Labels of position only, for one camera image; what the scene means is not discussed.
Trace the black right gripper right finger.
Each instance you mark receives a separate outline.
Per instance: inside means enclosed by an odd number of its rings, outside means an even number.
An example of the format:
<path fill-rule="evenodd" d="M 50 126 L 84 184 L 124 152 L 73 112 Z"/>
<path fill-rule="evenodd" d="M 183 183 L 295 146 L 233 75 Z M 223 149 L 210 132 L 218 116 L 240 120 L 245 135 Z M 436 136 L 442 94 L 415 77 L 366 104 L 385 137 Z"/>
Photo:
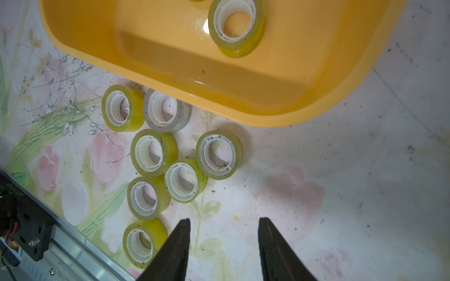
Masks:
<path fill-rule="evenodd" d="M 258 240 L 264 281 L 316 281 L 267 217 L 259 220 Z"/>

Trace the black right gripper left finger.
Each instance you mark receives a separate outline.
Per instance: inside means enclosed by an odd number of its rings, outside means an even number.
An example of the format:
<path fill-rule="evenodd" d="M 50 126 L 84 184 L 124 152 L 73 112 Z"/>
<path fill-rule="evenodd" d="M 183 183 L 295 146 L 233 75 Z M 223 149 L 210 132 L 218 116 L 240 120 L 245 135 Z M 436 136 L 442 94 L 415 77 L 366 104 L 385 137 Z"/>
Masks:
<path fill-rule="evenodd" d="M 180 220 L 137 281 L 185 281 L 191 242 L 191 221 Z"/>

